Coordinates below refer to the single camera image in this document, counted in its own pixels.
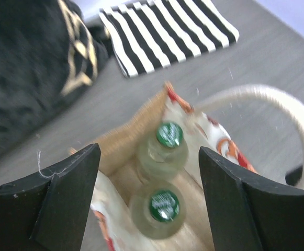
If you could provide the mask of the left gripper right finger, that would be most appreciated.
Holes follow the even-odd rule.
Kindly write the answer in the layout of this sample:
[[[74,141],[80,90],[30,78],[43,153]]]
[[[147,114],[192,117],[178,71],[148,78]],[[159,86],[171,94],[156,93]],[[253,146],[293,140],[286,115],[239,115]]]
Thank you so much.
[[[216,250],[304,250],[304,190],[199,150],[200,176]]]

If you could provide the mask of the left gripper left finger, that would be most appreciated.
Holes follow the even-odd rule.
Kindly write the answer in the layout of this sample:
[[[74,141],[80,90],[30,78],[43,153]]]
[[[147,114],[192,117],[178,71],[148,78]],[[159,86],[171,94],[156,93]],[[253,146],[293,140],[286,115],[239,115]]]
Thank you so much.
[[[101,150],[90,144],[0,186],[0,250],[80,250]]]

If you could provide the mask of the cat print canvas bag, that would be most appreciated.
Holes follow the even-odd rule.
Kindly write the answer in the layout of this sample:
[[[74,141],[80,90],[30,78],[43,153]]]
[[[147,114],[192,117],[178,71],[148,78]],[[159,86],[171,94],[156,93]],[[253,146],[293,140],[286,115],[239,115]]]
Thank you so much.
[[[200,176],[200,148],[207,147],[234,164],[258,173],[223,126],[209,118],[206,111],[244,99],[268,102],[291,119],[300,134],[304,164],[304,105],[295,97],[270,86],[249,84],[223,90],[192,107],[167,83],[128,123],[96,140],[101,157],[91,208],[99,219],[109,250],[216,250]],[[128,200],[140,182],[133,160],[138,144],[162,119],[181,122],[189,137],[189,161],[175,179],[189,212],[184,226],[173,237],[152,241],[133,226]],[[304,190],[304,166],[301,178],[292,187]]]

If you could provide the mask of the clear bottle front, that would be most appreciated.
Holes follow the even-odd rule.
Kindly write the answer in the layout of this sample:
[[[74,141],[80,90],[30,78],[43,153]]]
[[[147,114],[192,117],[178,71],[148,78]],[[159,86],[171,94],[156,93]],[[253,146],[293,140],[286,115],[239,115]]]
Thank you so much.
[[[186,218],[186,204],[179,189],[165,180],[141,185],[129,201],[131,219],[139,232],[150,239],[176,234]]]

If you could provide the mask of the clear bottle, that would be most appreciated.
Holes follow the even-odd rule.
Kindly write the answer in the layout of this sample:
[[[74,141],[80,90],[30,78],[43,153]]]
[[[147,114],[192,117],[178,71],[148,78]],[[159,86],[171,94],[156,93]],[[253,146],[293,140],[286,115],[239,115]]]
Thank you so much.
[[[174,121],[160,123],[138,147],[137,172],[140,179],[142,182],[172,180],[184,169],[188,154],[181,126]]]
[[[165,180],[141,185],[129,201],[131,219],[139,232],[150,239],[176,234],[186,218],[186,204],[179,189]]]

